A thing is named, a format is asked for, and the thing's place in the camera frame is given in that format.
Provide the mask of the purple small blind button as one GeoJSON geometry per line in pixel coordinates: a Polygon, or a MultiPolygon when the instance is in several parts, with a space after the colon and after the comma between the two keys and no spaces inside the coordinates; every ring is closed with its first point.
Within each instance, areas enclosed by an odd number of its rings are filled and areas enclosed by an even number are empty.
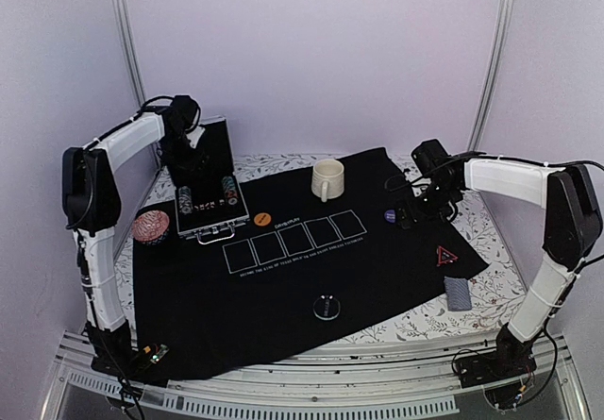
{"type": "Polygon", "coordinates": [[[395,224],[397,219],[396,219],[396,212],[395,210],[386,210],[384,212],[384,219],[391,224],[395,224]]]}

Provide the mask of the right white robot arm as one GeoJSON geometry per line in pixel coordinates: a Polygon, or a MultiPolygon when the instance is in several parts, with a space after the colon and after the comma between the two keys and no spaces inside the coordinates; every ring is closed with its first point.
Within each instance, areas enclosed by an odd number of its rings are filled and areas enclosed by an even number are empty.
{"type": "Polygon", "coordinates": [[[562,308],[581,272],[599,261],[591,252],[603,233],[590,160],[544,162],[480,151],[453,155],[437,139],[411,152],[419,175],[388,178],[384,188],[397,193],[394,222],[413,229],[455,214],[464,192],[489,193],[540,209],[541,259],[523,301],[495,337],[489,353],[461,353],[452,361],[461,386],[472,387],[533,372],[534,342],[562,308]]]}

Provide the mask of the orange big blind button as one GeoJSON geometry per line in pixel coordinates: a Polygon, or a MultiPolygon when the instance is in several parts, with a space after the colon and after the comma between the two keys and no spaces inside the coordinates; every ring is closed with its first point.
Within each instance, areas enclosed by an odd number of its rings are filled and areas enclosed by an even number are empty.
{"type": "Polygon", "coordinates": [[[272,223],[272,216],[268,212],[259,212],[254,216],[253,222],[257,227],[268,227],[272,223]]]}

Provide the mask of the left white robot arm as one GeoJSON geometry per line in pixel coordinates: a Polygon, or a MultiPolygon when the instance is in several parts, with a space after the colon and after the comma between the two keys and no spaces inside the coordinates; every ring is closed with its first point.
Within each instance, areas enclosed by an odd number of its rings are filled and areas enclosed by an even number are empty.
{"type": "Polygon", "coordinates": [[[202,166],[201,108],[189,95],[160,95],[133,116],[62,156],[62,209],[76,245],[76,265],[87,299],[86,331],[98,371],[126,378],[152,359],[131,344],[118,293],[113,236],[122,210],[115,172],[146,147],[158,144],[166,165],[184,172],[202,166]]]}

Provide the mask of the aluminium poker chip case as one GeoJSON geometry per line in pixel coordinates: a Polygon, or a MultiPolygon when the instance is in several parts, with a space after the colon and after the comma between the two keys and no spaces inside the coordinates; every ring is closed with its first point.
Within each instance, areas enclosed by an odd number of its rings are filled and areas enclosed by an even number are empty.
{"type": "Polygon", "coordinates": [[[215,116],[175,143],[162,143],[161,157],[175,186],[176,232],[212,244],[235,235],[249,212],[235,176],[227,118],[215,116]]]}

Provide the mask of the clear black dealer button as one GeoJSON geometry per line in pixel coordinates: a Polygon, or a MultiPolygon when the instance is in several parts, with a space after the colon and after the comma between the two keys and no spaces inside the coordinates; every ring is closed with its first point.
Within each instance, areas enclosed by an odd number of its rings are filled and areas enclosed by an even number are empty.
{"type": "Polygon", "coordinates": [[[319,320],[332,321],[340,315],[341,303],[332,294],[322,294],[315,299],[312,312],[319,320]]]}

